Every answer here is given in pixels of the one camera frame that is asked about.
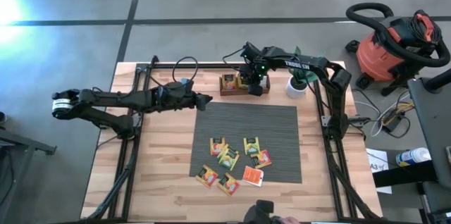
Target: vacuum hose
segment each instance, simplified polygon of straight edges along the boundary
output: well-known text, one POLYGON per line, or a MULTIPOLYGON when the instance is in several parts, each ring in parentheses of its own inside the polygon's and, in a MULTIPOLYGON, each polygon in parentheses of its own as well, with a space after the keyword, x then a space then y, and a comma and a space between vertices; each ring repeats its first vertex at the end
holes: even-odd
POLYGON ((355 12, 364 10, 364 9, 373 9, 377 10, 383 13, 385 18, 393 16, 392 10, 380 3, 360 3, 355 4, 351 7, 349 7, 346 10, 346 16, 357 23, 361 23, 363 25, 366 25, 378 33, 382 34, 383 37, 385 37, 384 44, 390 47, 390 49, 395 53, 396 56, 399 56, 400 58, 403 58, 408 61, 413 61, 416 63, 421 64, 422 66, 428 66, 428 67, 441 67, 450 62, 450 52, 448 51, 445 43, 442 39, 437 43, 435 46, 435 50, 437 51, 438 58, 427 58, 420 56, 418 54, 415 54, 413 52, 410 52, 404 48, 402 48, 390 35, 387 28, 382 25, 382 23, 378 22, 377 20, 374 20, 372 18, 368 18, 362 15, 358 15, 355 12))

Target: concrete floor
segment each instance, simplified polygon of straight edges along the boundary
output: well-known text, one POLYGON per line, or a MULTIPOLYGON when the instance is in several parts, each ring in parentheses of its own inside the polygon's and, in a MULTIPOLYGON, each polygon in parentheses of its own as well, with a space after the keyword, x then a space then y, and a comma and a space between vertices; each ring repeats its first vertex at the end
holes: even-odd
MULTIPOLYGON (((345 17, 355 3, 377 1, 409 16, 424 9, 433 16, 451 13, 451 0, 139 0, 136 19, 345 17)), ((0 0, 0 23, 9 20, 125 20, 132 0, 0 0)), ((445 43, 451 46, 451 22, 439 22, 445 43)), ((35 154, 27 180, 9 216, 14 223, 55 223, 77 220, 85 195, 99 131, 82 120, 60 121, 51 117, 51 93, 70 88, 108 89, 111 84, 123 25, 0 26, 0 110, 9 114, 8 130, 58 145, 54 156, 35 154)), ((343 47, 371 30, 356 23, 136 25, 133 26, 124 61, 162 61, 195 56, 199 61, 219 61, 246 41, 259 47, 277 45, 287 51, 299 46, 306 54, 346 62, 359 74, 355 59, 343 47)), ((435 75, 444 68, 425 69, 435 75)), ((380 108, 398 94, 381 98, 376 90, 368 96, 380 108)), ((356 100, 366 101, 359 93, 356 100)), ((376 114, 357 106, 364 116, 376 114)), ((425 145, 416 114, 409 114, 412 128, 406 137, 394 139, 381 133, 366 141, 367 147, 411 149, 425 145)), ((364 130, 369 135, 371 126, 364 130)), ((412 190, 394 189, 380 195, 384 216, 415 220, 412 190)))

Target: wooden table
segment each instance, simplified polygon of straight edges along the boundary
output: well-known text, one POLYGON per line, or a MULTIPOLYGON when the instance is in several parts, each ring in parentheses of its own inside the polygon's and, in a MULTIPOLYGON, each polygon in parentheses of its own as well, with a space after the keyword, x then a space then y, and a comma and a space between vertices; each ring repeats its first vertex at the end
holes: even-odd
MULTIPOLYGON (((135 66, 136 63, 118 64, 112 92, 131 90, 135 66)), ((159 82, 166 83, 172 80, 171 71, 153 69, 152 76, 159 82)), ((143 120, 129 221, 242 221, 257 199, 274 201, 275 214, 278 216, 294 216, 300 221, 337 219, 313 93, 307 91, 301 99, 288 98, 285 86, 290 74, 287 70, 277 70, 269 73, 271 91, 267 95, 221 97, 218 77, 232 72, 229 69, 199 69, 193 90, 212 96, 216 102, 296 106, 302 184, 264 182, 262 187, 255 187, 241 182, 239 190, 231 197, 216 185, 208 189, 188 176, 197 111, 184 109, 152 113, 143 120)), ((192 73, 193 69, 177 69, 176 78, 190 78, 192 73)), ((126 109, 108 108, 107 112, 122 115, 126 109)), ((356 114, 350 88, 346 94, 346 113, 349 116, 356 114)), ((112 136, 112 131, 104 131, 99 142, 112 136)), ((119 140, 113 140, 97 151, 82 217, 91 214, 111 189, 120 144, 119 140)), ((382 216, 362 137, 349 134, 344 138, 343 144, 352 185, 371 210, 382 216)), ((344 190, 341 188, 340 192, 346 213, 344 190)), ((121 209, 120 198, 118 214, 121 209)))

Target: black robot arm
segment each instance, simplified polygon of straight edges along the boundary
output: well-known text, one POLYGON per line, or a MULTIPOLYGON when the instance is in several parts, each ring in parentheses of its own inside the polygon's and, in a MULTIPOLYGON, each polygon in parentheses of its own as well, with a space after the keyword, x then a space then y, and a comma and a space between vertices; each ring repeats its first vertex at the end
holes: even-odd
POLYGON ((351 74, 341 65, 330 62, 324 57, 312 57, 285 52, 283 49, 271 46, 261 51, 247 42, 241 53, 246 64, 240 66, 240 75, 248 83, 249 94, 261 95, 260 81, 268 71, 277 68, 296 68, 309 70, 318 76, 324 86, 330 104, 330 118, 325 118, 329 139, 340 140, 345 136, 349 127, 348 117, 345 113, 345 95, 351 80, 351 74), (327 69, 333 70, 329 77, 327 69))
POLYGON ((191 80, 182 79, 181 82, 170 82, 164 86, 127 94, 69 89, 53 94, 52 115, 61 120, 81 118, 97 127, 111 127, 118 138, 127 139, 136 133, 132 116, 115 116, 93 107, 123 107, 145 113, 194 107, 203 111, 213 98, 192 91, 193 84, 191 80))

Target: paper sheet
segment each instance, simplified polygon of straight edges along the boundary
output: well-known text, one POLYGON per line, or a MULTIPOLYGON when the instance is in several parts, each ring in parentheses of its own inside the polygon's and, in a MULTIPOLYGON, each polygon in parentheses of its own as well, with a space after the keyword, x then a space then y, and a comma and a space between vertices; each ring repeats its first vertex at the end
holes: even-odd
MULTIPOLYGON (((368 153, 368 160, 369 160, 369 164, 371 166, 372 173, 388 169, 387 152, 374 150, 374 149, 366 149, 366 152, 368 153)), ((392 194, 392 187, 391 186, 380 187, 380 188, 376 188, 376 191, 382 192, 382 193, 387 193, 387 194, 392 194)))

